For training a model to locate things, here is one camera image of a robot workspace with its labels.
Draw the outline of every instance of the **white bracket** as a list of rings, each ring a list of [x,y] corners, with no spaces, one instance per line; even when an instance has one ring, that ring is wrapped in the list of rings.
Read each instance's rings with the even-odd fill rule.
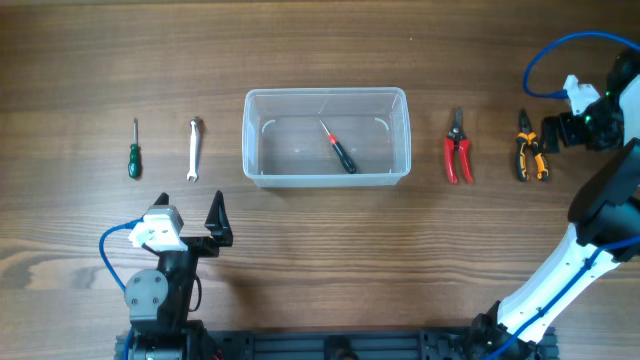
[[[147,245],[155,251],[186,251],[187,245],[180,240],[184,222],[175,206],[152,206],[129,234],[134,247]]]
[[[593,85],[578,84],[578,78],[575,75],[567,76],[562,88],[567,91],[571,113],[574,116],[582,114],[587,106],[600,98],[600,94]]]

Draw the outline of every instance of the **plastic container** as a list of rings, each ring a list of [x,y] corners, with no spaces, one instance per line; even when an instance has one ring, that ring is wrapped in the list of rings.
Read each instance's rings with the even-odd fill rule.
[[[357,167],[345,171],[320,124]],[[251,90],[244,173],[260,187],[394,185],[411,170],[407,98],[399,88]]]

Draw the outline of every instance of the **wrench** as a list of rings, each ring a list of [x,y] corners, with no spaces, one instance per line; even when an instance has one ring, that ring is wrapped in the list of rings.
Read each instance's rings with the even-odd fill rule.
[[[187,181],[198,181],[198,160],[200,158],[200,130],[198,125],[200,123],[198,117],[191,119],[189,124],[191,125],[191,146],[189,148],[189,173],[187,173]]]

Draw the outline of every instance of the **wood grain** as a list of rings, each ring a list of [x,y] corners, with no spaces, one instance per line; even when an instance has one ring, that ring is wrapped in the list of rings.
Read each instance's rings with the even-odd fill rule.
[[[553,180],[512,168],[518,110],[535,127],[562,103],[526,97],[524,67],[568,32],[638,38],[638,2],[345,1],[0,8],[0,358],[108,359],[127,329],[97,250],[108,227],[162,191],[202,233],[215,190],[235,244],[202,261],[210,329],[465,325],[517,289],[555,248],[577,189],[611,153],[563,149]],[[568,73],[604,88],[620,50],[578,41],[544,59],[532,87]],[[398,86],[412,171],[394,187],[255,187],[242,171],[254,88]],[[450,186],[442,139],[464,107],[476,184]],[[199,115],[201,178],[185,180]],[[140,119],[144,172],[125,170]],[[107,252],[128,279],[155,267],[126,234]],[[640,266],[621,266],[555,325],[563,359],[640,351]]]

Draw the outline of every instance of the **pliers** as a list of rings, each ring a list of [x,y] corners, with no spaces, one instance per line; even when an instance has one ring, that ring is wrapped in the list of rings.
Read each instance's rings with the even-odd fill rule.
[[[518,119],[520,125],[520,133],[516,137],[516,144],[518,144],[518,153],[516,154],[516,174],[520,181],[529,180],[529,174],[527,174],[527,162],[525,159],[524,151],[527,145],[531,148],[533,157],[536,159],[536,165],[538,166],[538,180],[549,180],[549,166],[547,160],[542,156],[540,146],[538,145],[538,136],[533,130],[531,130],[531,122],[524,109],[520,110],[520,117]]]
[[[462,131],[462,108],[458,107],[456,115],[451,124],[449,134],[444,138],[444,167],[447,171],[447,177],[452,184],[458,183],[458,177],[453,169],[453,152],[460,151],[460,161],[462,161],[462,172],[469,184],[473,184],[473,176],[471,176],[471,166],[469,165],[469,147],[471,141],[467,139]]]

